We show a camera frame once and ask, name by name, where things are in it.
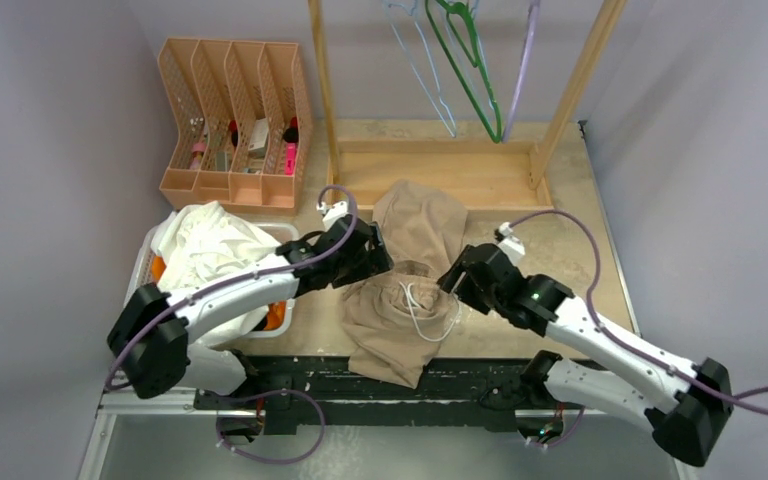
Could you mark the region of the white shorts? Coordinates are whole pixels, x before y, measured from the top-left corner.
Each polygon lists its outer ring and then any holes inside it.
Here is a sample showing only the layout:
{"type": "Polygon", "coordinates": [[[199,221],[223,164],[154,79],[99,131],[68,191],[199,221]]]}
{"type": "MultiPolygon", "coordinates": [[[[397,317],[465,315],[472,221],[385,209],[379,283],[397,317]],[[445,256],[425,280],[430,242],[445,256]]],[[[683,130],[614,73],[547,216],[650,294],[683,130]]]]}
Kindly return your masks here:
{"type": "MultiPolygon", "coordinates": [[[[272,253],[282,241],[263,229],[228,213],[218,202],[189,205],[173,212],[158,225],[150,248],[166,264],[155,282],[164,292],[201,286],[220,277],[237,274],[272,253]]],[[[245,335],[264,317],[268,306],[238,316],[203,335],[207,347],[234,341],[223,336],[245,335]]]]}

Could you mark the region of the orange shorts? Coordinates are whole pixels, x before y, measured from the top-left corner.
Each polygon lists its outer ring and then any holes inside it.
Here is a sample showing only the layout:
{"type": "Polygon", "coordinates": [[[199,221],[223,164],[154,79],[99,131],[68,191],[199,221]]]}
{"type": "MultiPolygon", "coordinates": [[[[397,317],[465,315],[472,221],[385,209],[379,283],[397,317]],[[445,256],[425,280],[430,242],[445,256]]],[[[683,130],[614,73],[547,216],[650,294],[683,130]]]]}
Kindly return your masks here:
{"type": "MultiPolygon", "coordinates": [[[[161,257],[154,256],[150,262],[149,272],[153,281],[158,282],[165,272],[166,264],[161,257]]],[[[286,302],[273,303],[268,306],[266,315],[253,328],[254,331],[275,331],[283,325],[286,314],[286,302]]]]}

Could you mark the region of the beige shorts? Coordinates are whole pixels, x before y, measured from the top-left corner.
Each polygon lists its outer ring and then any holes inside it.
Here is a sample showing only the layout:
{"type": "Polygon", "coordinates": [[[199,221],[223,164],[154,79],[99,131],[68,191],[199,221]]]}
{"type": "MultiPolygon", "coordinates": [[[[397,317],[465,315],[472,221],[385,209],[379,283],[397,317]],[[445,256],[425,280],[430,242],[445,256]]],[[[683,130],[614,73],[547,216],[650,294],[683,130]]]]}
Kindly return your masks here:
{"type": "Polygon", "coordinates": [[[372,219],[393,267],[342,295],[342,328],[356,344],[351,372],[417,388],[452,325],[455,301],[437,281],[461,252],[467,217],[454,197],[408,180],[374,205],[372,219]]]}

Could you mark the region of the green hanger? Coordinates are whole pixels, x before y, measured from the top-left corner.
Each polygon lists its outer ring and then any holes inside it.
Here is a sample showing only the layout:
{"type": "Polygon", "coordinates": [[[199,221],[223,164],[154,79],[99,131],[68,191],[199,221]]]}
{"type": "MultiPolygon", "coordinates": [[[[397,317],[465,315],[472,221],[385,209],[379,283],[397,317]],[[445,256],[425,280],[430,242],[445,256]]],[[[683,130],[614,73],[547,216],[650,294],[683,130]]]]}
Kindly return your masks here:
{"type": "Polygon", "coordinates": [[[424,13],[478,120],[490,140],[493,143],[500,143],[503,120],[490,80],[487,62],[485,73],[479,72],[469,65],[451,29],[447,26],[450,2],[452,1],[424,1],[424,13]]]}

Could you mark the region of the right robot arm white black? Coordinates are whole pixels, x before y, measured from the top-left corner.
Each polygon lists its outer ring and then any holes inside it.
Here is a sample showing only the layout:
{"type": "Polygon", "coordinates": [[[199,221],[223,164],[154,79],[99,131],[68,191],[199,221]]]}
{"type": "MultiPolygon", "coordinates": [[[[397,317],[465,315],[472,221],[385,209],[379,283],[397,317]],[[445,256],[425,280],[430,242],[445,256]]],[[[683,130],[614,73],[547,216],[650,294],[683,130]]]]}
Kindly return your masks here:
{"type": "Polygon", "coordinates": [[[496,312],[598,364],[592,369],[553,352],[537,353],[521,381],[529,404],[555,400],[599,410],[650,433],[678,461],[707,463],[733,412],[721,398],[731,382],[718,361],[693,362],[592,316],[569,287],[545,274],[523,275],[495,244],[466,246],[437,284],[483,314],[496,312]]]}

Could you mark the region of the lilac plastic hanger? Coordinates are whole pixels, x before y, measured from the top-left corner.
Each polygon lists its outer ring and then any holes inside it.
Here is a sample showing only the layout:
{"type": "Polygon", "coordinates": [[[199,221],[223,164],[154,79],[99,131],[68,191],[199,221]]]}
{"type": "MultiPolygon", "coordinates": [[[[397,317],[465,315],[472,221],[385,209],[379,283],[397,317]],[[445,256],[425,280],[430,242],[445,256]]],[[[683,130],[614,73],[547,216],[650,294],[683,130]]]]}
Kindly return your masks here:
{"type": "Polygon", "coordinates": [[[523,49],[521,53],[518,74],[517,74],[516,82],[514,84],[514,89],[513,89],[509,109],[504,122],[504,128],[503,128],[503,132],[500,140],[501,143],[507,143],[509,141],[514,123],[516,121],[517,110],[518,110],[518,106],[519,106],[522,92],[524,89],[524,85],[526,83],[528,65],[529,65],[529,61],[530,61],[534,43],[535,43],[536,28],[537,28],[537,23],[539,18],[539,12],[541,9],[541,3],[542,3],[541,0],[532,0],[529,2],[529,5],[528,5],[527,29],[524,36],[523,49]]]}

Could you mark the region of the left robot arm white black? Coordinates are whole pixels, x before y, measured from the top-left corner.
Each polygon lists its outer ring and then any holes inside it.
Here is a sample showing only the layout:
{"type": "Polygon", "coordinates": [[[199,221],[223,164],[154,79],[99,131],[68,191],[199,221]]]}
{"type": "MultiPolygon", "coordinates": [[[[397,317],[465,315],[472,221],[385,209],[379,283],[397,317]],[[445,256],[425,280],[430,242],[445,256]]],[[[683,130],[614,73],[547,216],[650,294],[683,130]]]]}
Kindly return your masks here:
{"type": "Polygon", "coordinates": [[[171,292],[146,283],[133,291],[107,336],[112,371],[125,380],[108,378],[105,388],[151,399],[184,386],[247,408],[257,399],[258,382],[241,356],[200,346],[199,339],[258,308],[362,282],[393,266],[379,225],[346,214],[277,246],[240,273],[171,292]]]}

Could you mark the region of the white plastic perforated basket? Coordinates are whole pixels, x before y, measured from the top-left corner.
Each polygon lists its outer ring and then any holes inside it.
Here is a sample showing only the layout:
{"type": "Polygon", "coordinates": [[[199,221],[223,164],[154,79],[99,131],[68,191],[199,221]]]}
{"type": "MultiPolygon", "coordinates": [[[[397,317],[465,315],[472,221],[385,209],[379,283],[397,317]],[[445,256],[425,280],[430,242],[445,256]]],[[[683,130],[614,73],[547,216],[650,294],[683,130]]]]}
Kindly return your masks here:
{"type": "MultiPolygon", "coordinates": [[[[257,227],[263,229],[265,232],[267,232],[270,236],[274,237],[276,240],[285,242],[289,240],[296,240],[299,237],[298,230],[288,223],[276,223],[276,222],[254,222],[254,225],[257,227]]],[[[149,267],[150,262],[152,258],[155,256],[153,251],[150,248],[150,241],[154,238],[155,232],[158,230],[158,226],[152,227],[149,232],[146,234],[145,239],[143,241],[143,245],[140,247],[139,253],[137,255],[137,260],[133,268],[133,272],[131,274],[131,279],[127,288],[126,293],[126,300],[131,296],[131,294],[135,291],[135,289],[139,286],[142,286],[146,283],[150,283],[153,281],[150,277],[149,267]]],[[[292,324],[293,319],[293,310],[296,306],[296,301],[294,299],[290,299],[285,301],[287,303],[286,305],[286,314],[284,317],[284,322],[281,327],[279,327],[275,331],[254,331],[253,329],[246,333],[245,335],[231,335],[231,332],[227,332],[223,338],[226,341],[231,340],[237,340],[237,339],[267,339],[267,338],[275,338],[282,334],[284,334],[292,324]]]]}

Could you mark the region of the light blue hanger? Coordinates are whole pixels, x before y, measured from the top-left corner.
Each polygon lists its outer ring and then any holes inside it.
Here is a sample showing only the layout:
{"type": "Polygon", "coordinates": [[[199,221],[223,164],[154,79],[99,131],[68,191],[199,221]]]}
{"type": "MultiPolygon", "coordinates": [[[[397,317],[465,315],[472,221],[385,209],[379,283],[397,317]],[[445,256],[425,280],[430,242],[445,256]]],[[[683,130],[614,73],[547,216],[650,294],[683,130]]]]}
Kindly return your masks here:
{"type": "Polygon", "coordinates": [[[480,1],[452,1],[447,13],[447,26],[460,46],[469,65],[486,72],[486,55],[477,28],[480,1]]]}

